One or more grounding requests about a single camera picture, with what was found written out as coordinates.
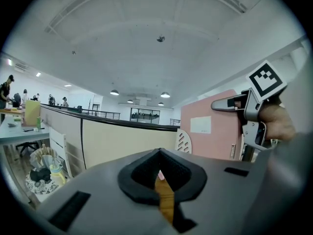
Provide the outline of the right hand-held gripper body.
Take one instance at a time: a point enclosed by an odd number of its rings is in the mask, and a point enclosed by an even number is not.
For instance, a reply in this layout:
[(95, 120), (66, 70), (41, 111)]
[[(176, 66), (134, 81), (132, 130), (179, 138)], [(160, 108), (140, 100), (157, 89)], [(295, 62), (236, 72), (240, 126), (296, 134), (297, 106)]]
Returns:
[(268, 145), (264, 145), (267, 127), (259, 114), (265, 102), (279, 95), (287, 83), (267, 60), (249, 73), (246, 79), (251, 88), (244, 107), (244, 118), (247, 120), (247, 124), (243, 125), (244, 141), (247, 146), (264, 151), (268, 149)]

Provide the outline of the person's right hand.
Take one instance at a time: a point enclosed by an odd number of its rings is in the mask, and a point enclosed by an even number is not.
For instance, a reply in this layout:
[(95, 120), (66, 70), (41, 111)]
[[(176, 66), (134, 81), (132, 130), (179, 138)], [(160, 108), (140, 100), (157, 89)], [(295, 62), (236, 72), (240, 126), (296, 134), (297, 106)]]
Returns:
[(277, 103), (266, 101), (259, 112), (259, 119), (267, 129), (265, 140), (289, 141), (296, 136), (287, 110)]

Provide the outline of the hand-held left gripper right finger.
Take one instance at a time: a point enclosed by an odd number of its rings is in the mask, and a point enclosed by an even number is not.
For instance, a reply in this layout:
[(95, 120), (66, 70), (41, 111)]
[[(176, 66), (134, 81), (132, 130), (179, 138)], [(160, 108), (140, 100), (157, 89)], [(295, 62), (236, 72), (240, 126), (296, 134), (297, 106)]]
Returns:
[(164, 221), (159, 234), (260, 235), (264, 204), (261, 189), (267, 170), (268, 152), (255, 162), (210, 159), (160, 149), (161, 162), (170, 170), (166, 180), (181, 173), (182, 186), (174, 193), (173, 224)]

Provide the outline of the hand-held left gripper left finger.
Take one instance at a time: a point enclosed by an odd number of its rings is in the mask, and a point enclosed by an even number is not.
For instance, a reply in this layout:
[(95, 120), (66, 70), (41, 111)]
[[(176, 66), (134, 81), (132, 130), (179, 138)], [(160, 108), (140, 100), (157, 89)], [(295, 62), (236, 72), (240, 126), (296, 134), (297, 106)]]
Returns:
[(118, 186), (119, 171), (146, 154), (135, 153), (87, 169), (43, 201), (39, 215), (46, 220), (62, 217), (61, 207), (82, 192), (90, 197), (69, 226), (68, 235), (175, 235), (177, 231), (157, 206), (134, 202)]

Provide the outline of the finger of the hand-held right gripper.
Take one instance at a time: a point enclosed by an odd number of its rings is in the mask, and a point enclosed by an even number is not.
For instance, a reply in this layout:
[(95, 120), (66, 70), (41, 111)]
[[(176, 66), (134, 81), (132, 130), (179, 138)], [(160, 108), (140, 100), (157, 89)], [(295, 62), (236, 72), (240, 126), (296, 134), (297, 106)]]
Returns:
[(227, 98), (215, 100), (211, 103), (211, 109), (223, 112), (235, 112), (243, 110), (247, 101), (247, 94), (239, 94)]

